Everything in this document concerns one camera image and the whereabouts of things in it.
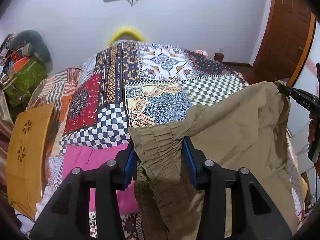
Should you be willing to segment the person right hand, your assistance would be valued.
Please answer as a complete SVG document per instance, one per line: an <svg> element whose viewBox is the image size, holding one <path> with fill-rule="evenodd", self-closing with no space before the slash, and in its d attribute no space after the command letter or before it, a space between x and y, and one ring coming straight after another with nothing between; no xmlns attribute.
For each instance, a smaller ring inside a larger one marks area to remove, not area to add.
<svg viewBox="0 0 320 240"><path fill-rule="evenodd" d="M317 128L317 115L310 113L309 119L310 119L310 124L309 124L308 142L311 144L315 140L315 132Z"/></svg>

